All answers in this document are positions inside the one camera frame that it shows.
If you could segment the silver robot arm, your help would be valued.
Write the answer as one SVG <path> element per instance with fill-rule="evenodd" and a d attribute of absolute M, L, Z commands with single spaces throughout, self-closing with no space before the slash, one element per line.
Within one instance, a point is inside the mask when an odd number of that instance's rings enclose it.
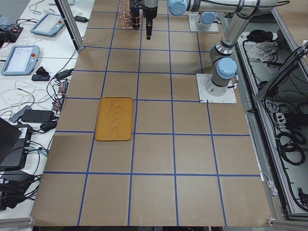
<path fill-rule="evenodd" d="M 233 13 L 220 42 L 210 51 L 213 66 L 211 82 L 221 89 L 228 85 L 234 74 L 227 77 L 218 70 L 218 63 L 232 54 L 233 47 L 249 20 L 255 15 L 268 13 L 277 4 L 277 0 L 168 0 L 167 8 L 173 16 L 180 16 L 186 11 Z"/>
<path fill-rule="evenodd" d="M 217 22 L 216 17 L 216 12 L 199 12 L 198 24 L 202 27 L 210 26 Z"/>

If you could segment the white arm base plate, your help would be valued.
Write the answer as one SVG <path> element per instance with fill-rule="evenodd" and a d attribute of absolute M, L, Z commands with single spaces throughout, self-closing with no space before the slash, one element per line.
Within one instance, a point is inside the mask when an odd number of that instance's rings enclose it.
<path fill-rule="evenodd" d="M 228 86 L 218 87 L 212 83 L 212 74 L 197 74 L 199 102 L 236 104 L 236 96 L 231 81 Z"/>
<path fill-rule="evenodd" d="M 219 32 L 215 12 L 190 13 L 188 17 L 191 32 L 211 34 Z"/>

